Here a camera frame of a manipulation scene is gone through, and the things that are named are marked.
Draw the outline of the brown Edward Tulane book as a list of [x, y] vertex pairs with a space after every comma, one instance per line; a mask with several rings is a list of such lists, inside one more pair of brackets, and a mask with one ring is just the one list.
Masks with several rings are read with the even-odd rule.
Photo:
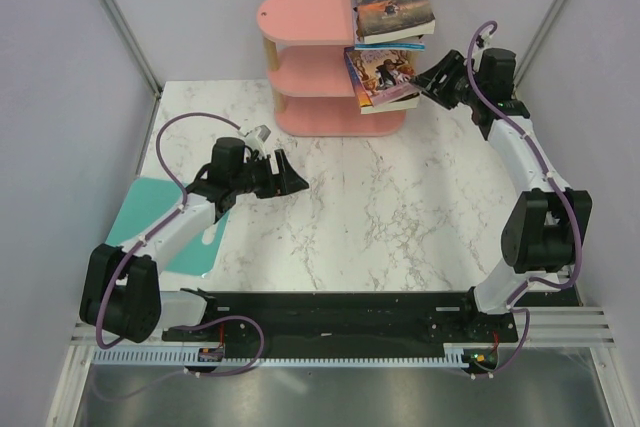
[[386, 2], [354, 9], [355, 43], [372, 45], [420, 37], [434, 32], [434, 25], [420, 10]]

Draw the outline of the dog picture book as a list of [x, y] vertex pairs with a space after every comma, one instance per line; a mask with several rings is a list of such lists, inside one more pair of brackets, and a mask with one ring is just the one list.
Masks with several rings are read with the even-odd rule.
[[[435, 15], [433, 13], [429, 0], [351, 0], [353, 32], [355, 32], [355, 27], [354, 27], [354, 9], [355, 8], [358, 8], [361, 6], [369, 6], [369, 5], [378, 4], [378, 3], [386, 3], [386, 2], [398, 3], [402, 7], [409, 7], [411, 9], [420, 10], [424, 17], [426, 17], [429, 21], [433, 22], [434, 30], [435, 30]], [[423, 51], [425, 49], [424, 44], [422, 42], [423, 36], [410, 37], [400, 41], [372, 44], [372, 45], [356, 44], [354, 41], [354, 48], [356, 50], [399, 48], [402, 50], [409, 50], [409, 51]]]

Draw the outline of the Tale of Two Cities book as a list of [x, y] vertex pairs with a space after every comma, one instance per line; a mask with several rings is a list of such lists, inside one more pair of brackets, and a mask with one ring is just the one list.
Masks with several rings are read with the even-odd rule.
[[355, 41], [378, 44], [435, 32], [430, 0], [351, 0]]

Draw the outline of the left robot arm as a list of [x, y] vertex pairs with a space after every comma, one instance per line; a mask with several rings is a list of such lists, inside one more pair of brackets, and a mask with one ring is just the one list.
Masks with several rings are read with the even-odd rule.
[[194, 238], [221, 220], [238, 196], [270, 199], [308, 187], [283, 150], [264, 155], [238, 138], [218, 139], [210, 162], [184, 187], [172, 210], [135, 237], [116, 246], [101, 244], [92, 251], [80, 319], [94, 326], [103, 349], [110, 346], [103, 332], [141, 343], [158, 328], [185, 327], [198, 340], [211, 339], [220, 318], [207, 308], [205, 295], [164, 292], [160, 274]]

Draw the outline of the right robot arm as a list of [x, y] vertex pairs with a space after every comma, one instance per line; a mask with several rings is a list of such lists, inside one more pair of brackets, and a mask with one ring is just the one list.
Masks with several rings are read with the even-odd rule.
[[510, 50], [488, 48], [479, 56], [452, 50], [411, 81], [446, 109], [471, 108], [518, 195], [501, 234], [502, 259], [470, 289], [473, 306], [457, 318], [460, 333], [473, 341], [489, 334], [492, 315], [509, 312], [532, 285], [561, 291], [576, 284], [593, 206], [590, 194], [571, 188], [544, 153], [529, 111], [514, 97], [515, 68]]

